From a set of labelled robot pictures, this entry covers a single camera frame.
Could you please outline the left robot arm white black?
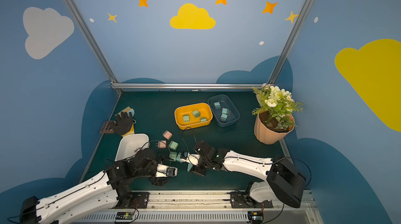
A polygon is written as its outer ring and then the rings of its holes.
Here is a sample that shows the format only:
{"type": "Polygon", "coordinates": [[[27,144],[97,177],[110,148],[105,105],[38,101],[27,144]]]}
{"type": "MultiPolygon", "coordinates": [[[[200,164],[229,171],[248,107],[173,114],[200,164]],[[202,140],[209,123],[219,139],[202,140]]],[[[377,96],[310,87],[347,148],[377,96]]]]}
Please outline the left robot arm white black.
{"type": "Polygon", "coordinates": [[[177,169],[161,164],[154,150],[145,148],[134,156],[115,161],[92,178],[61,193],[23,202],[21,224],[70,224],[99,210],[137,205],[131,184],[150,178],[162,186],[177,175],[177,169]]]}

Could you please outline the blue plug cluster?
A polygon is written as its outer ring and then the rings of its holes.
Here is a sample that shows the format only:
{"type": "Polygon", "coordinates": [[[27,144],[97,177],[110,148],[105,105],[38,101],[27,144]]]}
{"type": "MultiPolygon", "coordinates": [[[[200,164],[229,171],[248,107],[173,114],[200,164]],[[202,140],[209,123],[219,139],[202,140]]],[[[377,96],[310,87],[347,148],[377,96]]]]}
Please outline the blue plug cluster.
{"type": "Polygon", "coordinates": [[[219,102],[215,102],[214,106],[216,110],[219,110],[221,108],[221,104],[219,102]]]}
{"type": "Polygon", "coordinates": [[[177,156],[176,156],[175,161],[177,161],[177,162],[179,162],[179,163],[183,163],[183,161],[182,161],[182,159],[181,159],[181,155],[182,155],[182,153],[178,153],[177,156]]]}

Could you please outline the pink plug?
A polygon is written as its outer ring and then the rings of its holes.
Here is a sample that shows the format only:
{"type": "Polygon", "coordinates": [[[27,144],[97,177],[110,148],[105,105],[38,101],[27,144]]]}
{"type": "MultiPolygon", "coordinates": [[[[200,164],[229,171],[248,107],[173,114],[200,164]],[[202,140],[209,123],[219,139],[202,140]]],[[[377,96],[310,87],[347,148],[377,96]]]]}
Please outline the pink plug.
{"type": "Polygon", "coordinates": [[[162,136],[166,139],[169,140],[172,137],[172,133],[169,131],[164,131],[162,136]]]}
{"type": "Polygon", "coordinates": [[[158,142],[157,147],[160,149],[167,148],[167,142],[165,140],[161,140],[158,142]]]}

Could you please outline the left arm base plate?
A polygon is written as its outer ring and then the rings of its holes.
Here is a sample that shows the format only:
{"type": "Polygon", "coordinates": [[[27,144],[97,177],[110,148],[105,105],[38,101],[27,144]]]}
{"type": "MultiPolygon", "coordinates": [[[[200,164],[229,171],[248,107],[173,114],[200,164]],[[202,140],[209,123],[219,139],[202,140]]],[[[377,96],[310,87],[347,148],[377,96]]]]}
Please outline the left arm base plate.
{"type": "Polygon", "coordinates": [[[146,209],[149,202],[149,192],[130,192],[120,199],[114,208],[119,209],[146,209]]]}

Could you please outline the green plug cluster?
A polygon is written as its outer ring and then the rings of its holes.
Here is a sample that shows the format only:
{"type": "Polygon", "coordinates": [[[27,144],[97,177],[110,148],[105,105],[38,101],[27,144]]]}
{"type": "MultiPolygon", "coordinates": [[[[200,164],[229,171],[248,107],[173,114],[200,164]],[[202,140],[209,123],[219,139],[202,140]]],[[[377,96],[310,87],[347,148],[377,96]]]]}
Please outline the green plug cluster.
{"type": "Polygon", "coordinates": [[[193,112],[192,112],[192,114],[193,114],[193,116],[195,117],[195,118],[198,118],[198,117],[200,117],[200,112],[198,111],[198,110],[194,110],[193,112]]]}
{"type": "Polygon", "coordinates": [[[175,142],[175,141],[171,141],[171,142],[169,143],[169,148],[172,149],[172,150],[177,150],[177,148],[178,148],[178,143],[175,142]]]}

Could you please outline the blue plug isolated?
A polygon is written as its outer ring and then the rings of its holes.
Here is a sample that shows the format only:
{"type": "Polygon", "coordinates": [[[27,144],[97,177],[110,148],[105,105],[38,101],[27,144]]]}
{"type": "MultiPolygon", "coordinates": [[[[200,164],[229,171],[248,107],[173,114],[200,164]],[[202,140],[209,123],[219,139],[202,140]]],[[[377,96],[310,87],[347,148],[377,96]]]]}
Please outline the blue plug isolated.
{"type": "Polygon", "coordinates": [[[231,111],[228,108],[222,108],[222,114],[230,115],[231,111]]]}

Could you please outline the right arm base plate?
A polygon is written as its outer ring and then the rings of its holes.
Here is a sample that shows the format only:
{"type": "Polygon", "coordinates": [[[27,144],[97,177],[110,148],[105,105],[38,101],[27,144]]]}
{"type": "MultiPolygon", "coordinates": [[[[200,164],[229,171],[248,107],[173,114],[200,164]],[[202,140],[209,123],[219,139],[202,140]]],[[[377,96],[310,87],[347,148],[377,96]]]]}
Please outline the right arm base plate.
{"type": "Polygon", "coordinates": [[[231,208],[274,208],[271,200],[259,203],[242,191],[232,191],[229,194],[231,208]]]}

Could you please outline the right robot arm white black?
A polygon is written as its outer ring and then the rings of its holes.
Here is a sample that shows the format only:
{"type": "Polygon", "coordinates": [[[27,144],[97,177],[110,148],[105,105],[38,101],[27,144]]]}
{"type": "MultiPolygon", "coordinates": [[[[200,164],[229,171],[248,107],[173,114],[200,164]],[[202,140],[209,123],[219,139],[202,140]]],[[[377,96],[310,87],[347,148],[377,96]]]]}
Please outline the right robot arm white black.
{"type": "Polygon", "coordinates": [[[248,196],[259,203],[273,192],[283,204],[300,208],[307,177],[286,157],[258,158],[225,148],[215,149],[201,141],[194,147],[197,153],[192,173],[205,176],[207,169],[238,172],[261,179],[249,188],[248,196]]]}

